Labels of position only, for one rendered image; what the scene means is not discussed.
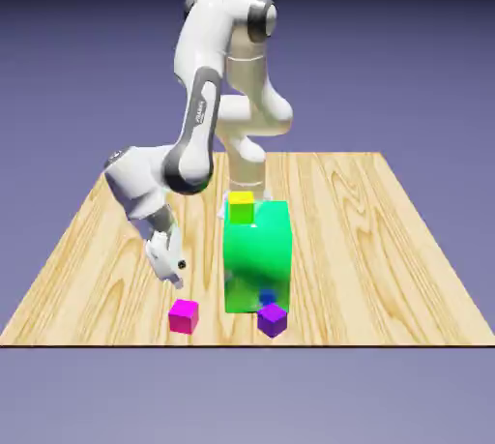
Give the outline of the small magenta cube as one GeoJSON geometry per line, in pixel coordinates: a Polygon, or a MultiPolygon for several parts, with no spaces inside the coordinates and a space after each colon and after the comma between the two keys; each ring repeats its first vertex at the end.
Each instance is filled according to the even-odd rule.
{"type": "Polygon", "coordinates": [[[191,335],[198,323],[199,305],[192,300],[177,299],[168,313],[169,330],[191,335]]]}

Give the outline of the small yellow cube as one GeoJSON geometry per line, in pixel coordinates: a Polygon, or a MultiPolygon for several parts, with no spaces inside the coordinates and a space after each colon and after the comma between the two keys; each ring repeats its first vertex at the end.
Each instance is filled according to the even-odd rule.
{"type": "Polygon", "coordinates": [[[254,223],[254,195],[251,191],[230,192],[228,219],[232,224],[254,223]]]}

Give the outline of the large green box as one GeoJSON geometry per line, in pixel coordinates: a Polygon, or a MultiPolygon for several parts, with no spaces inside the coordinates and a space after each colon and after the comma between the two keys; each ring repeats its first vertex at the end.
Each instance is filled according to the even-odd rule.
{"type": "Polygon", "coordinates": [[[283,200],[256,201],[254,221],[223,221],[224,307],[228,313],[256,312],[269,303],[290,309],[292,228],[283,200]]]}

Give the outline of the small purple cube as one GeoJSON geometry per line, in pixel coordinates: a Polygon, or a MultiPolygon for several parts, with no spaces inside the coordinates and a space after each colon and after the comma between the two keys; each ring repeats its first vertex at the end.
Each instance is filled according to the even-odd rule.
{"type": "Polygon", "coordinates": [[[276,303],[257,312],[257,328],[269,338],[275,338],[287,328],[287,311],[276,303]]]}

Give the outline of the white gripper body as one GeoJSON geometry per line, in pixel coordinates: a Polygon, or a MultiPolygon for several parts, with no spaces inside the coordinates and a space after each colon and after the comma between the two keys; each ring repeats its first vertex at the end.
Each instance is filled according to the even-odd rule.
{"type": "Polygon", "coordinates": [[[145,253],[159,280],[168,281],[172,275],[182,277],[185,260],[181,231],[178,227],[171,227],[168,232],[154,231],[145,243],[145,253]]]}

